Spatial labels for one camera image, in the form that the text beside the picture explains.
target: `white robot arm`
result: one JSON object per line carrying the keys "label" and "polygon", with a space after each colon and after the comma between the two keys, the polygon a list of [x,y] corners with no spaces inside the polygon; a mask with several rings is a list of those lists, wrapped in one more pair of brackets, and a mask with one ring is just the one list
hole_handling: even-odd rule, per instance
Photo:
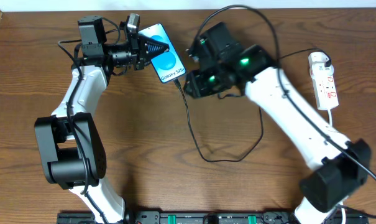
{"label": "white robot arm", "polygon": [[[318,127],[327,133],[344,149],[349,139],[331,127],[308,102],[295,90],[288,81],[283,70],[280,70],[284,87],[289,91],[292,100]],[[340,152],[315,130],[307,120],[300,115],[287,98],[283,97],[278,82],[277,69],[269,67],[255,76],[255,82],[247,82],[245,94],[248,99],[263,108],[281,127],[303,156],[306,165],[311,170],[323,166],[322,160],[327,157],[334,159]],[[320,212],[304,198],[295,210],[295,216],[302,224],[322,223],[332,212]]]}
{"label": "white robot arm", "polygon": [[[35,133],[44,175],[51,184],[59,184],[79,196],[97,223],[134,223],[133,214],[126,211],[124,200],[105,177],[106,156],[93,116],[114,67],[144,69],[152,58],[168,50],[168,44],[138,34],[137,14],[131,14],[127,22],[117,27],[125,28],[124,43],[105,44],[102,19],[107,20],[87,16],[78,21],[83,58],[73,59],[72,80],[64,99],[51,116],[37,119]],[[59,149],[58,143],[73,139],[78,147]]]}

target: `phone screen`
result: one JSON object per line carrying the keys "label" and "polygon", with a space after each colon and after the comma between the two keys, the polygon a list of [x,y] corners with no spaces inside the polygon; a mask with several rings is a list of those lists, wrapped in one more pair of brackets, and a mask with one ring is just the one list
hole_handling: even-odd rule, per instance
{"label": "phone screen", "polygon": [[169,45],[170,50],[168,52],[162,53],[151,60],[158,78],[162,83],[169,82],[186,73],[185,67],[175,51],[170,38],[168,38],[163,25],[155,24],[139,31],[139,34]]}

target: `power strip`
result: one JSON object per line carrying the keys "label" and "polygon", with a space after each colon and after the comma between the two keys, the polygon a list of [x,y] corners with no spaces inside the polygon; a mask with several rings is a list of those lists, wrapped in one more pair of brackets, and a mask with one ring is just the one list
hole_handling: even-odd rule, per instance
{"label": "power strip", "polygon": [[329,60],[322,52],[314,52],[308,57],[314,95],[319,110],[331,110],[338,106],[336,85],[334,83],[334,67],[325,67]]}

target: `smartphone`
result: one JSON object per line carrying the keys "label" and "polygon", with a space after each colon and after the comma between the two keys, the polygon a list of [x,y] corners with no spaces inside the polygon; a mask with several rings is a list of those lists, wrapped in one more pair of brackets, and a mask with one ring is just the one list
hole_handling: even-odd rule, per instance
{"label": "smartphone", "polygon": [[158,78],[162,83],[169,82],[186,73],[185,66],[183,66],[182,61],[175,51],[170,38],[168,38],[163,25],[155,24],[151,27],[139,31],[139,34],[150,37],[157,41],[161,41],[163,43],[167,43],[170,47],[170,50],[168,52],[162,53],[161,55],[151,60]]}

